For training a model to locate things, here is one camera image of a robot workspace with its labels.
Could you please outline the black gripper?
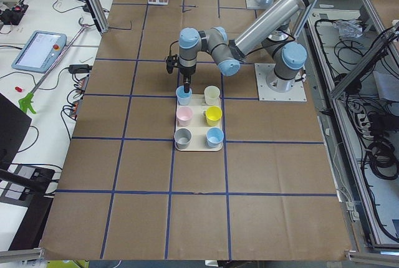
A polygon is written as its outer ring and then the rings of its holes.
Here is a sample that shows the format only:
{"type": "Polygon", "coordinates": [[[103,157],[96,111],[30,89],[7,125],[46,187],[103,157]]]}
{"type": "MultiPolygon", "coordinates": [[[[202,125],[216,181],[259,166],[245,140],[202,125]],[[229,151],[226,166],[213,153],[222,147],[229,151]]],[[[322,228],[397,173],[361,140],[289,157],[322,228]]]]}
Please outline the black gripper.
{"type": "Polygon", "coordinates": [[[184,66],[182,64],[178,65],[180,73],[183,75],[183,83],[184,83],[184,93],[190,92],[190,83],[191,83],[191,76],[196,71],[196,64],[192,66],[184,66]]]}

